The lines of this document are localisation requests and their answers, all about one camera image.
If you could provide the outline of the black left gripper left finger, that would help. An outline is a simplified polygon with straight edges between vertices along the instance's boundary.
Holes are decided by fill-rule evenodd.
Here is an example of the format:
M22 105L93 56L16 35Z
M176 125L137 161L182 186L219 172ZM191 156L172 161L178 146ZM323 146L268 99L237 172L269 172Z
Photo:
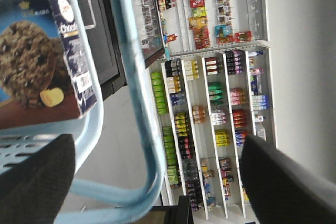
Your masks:
M76 170L71 134L62 134L1 175L1 223L54 223Z

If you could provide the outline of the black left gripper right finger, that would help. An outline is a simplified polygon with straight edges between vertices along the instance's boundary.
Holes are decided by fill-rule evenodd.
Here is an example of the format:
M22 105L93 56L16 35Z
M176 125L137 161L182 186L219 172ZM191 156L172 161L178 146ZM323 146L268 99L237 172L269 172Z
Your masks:
M239 164L259 223L335 223L335 184L273 144L248 135Z

